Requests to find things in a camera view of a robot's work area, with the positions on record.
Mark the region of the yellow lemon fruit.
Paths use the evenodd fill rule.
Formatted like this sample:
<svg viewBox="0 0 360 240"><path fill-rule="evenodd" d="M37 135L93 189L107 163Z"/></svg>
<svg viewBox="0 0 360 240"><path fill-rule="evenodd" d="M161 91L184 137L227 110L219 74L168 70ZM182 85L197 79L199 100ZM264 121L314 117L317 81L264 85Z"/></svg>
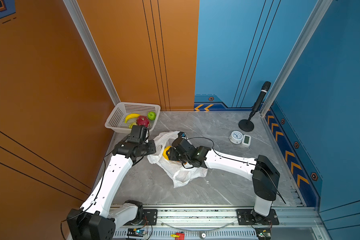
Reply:
<svg viewBox="0 0 360 240"><path fill-rule="evenodd" d="M170 155L171 155L170 151L171 151L171 148L172 148L172 146L168 146L168 147L166 147L166 148L164 149L164 151L163 151L163 157L164 157L166 160L168 160L168 161L170 161Z"/></svg>

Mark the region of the white plastic bag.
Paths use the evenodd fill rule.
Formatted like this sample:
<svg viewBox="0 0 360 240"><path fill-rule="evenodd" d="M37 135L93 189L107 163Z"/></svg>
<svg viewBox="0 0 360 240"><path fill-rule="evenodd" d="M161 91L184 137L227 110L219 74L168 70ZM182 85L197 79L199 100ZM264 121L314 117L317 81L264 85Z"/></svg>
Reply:
<svg viewBox="0 0 360 240"><path fill-rule="evenodd" d="M208 170L204 168L193 168L187 170L179 162L169 161L165 158L165 149L178 137L179 131L163 132L154 138L156 153L149 155L148 160L151 164L161 167L173 181L174 188L187 185L196 178L205 178Z"/></svg>

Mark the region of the yellow-green fruit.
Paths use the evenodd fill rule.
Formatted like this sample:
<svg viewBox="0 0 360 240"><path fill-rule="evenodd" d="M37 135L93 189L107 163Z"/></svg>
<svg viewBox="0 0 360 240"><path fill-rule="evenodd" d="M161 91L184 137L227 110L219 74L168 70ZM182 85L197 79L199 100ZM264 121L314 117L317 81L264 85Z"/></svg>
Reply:
<svg viewBox="0 0 360 240"><path fill-rule="evenodd" d="M129 125L129 129L132 129L133 128L133 126L137 126L138 124L136 123L136 122L134 122L134 123L131 123L130 125Z"/></svg>

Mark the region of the red dragon fruit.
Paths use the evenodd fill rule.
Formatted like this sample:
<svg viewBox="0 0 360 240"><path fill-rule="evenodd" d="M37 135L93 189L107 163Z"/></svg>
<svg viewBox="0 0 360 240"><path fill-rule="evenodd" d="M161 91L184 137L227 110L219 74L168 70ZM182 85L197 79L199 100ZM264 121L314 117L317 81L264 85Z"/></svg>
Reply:
<svg viewBox="0 0 360 240"><path fill-rule="evenodd" d="M144 126L146 128L149 128L150 126L150 120L146 116L139 116L136 123L138 126Z"/></svg>

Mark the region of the green apple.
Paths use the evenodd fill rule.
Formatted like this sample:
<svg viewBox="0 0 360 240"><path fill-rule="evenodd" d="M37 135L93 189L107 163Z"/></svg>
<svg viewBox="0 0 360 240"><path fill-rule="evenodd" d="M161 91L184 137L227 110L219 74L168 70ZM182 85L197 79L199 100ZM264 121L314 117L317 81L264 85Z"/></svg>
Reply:
<svg viewBox="0 0 360 240"><path fill-rule="evenodd" d="M157 114L155 112L149 112L147 114L147 118L150 120L150 121L154 121L157 117Z"/></svg>

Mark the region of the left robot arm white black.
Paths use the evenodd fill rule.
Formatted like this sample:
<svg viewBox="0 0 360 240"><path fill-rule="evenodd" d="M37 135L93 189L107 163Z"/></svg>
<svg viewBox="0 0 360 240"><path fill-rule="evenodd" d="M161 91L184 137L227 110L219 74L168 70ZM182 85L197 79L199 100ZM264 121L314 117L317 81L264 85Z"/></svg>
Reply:
<svg viewBox="0 0 360 240"><path fill-rule="evenodd" d="M149 129L133 126L131 133L111 151L110 162L93 192L76 210L71 209L66 222L74 240L111 240L115 231L127 223L143 221L143 204L128 200L109 217L113 199L129 169L145 156L156 153L156 145L149 140Z"/></svg>

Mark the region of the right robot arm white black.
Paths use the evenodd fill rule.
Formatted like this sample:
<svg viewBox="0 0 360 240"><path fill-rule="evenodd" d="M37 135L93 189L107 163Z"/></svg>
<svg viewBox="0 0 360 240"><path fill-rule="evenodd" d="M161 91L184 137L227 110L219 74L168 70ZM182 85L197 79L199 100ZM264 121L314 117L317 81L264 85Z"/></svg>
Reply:
<svg viewBox="0 0 360 240"><path fill-rule="evenodd" d="M163 156L166 160L179 162L183 166L188 164L192 168L218 169L252 181L256 195L255 205L241 219L246 220L249 225L271 225L272 220L276 219L271 210L279 194L280 173L266 156L242 158L227 155L214 148L195 147L182 136L164 149Z"/></svg>

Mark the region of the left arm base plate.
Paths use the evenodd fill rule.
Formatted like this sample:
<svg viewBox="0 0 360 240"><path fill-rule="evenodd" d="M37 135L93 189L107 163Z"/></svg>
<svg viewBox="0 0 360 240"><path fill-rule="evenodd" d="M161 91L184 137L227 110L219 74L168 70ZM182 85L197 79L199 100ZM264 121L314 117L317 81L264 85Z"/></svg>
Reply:
<svg viewBox="0 0 360 240"><path fill-rule="evenodd" d="M148 220L149 224L155 226L158 219L158 210L157 209L144 209L143 217L141 220L132 220L124 224L124 226L143 226Z"/></svg>

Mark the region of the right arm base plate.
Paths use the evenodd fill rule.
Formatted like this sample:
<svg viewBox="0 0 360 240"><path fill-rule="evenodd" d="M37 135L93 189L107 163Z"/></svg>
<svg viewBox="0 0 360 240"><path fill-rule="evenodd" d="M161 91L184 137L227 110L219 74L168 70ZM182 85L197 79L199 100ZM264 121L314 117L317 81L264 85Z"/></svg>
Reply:
<svg viewBox="0 0 360 240"><path fill-rule="evenodd" d="M257 214L253 209L237 209L236 214L240 226L277 226L280 224L279 218L274 209L270 209L270 212L266 217Z"/></svg>

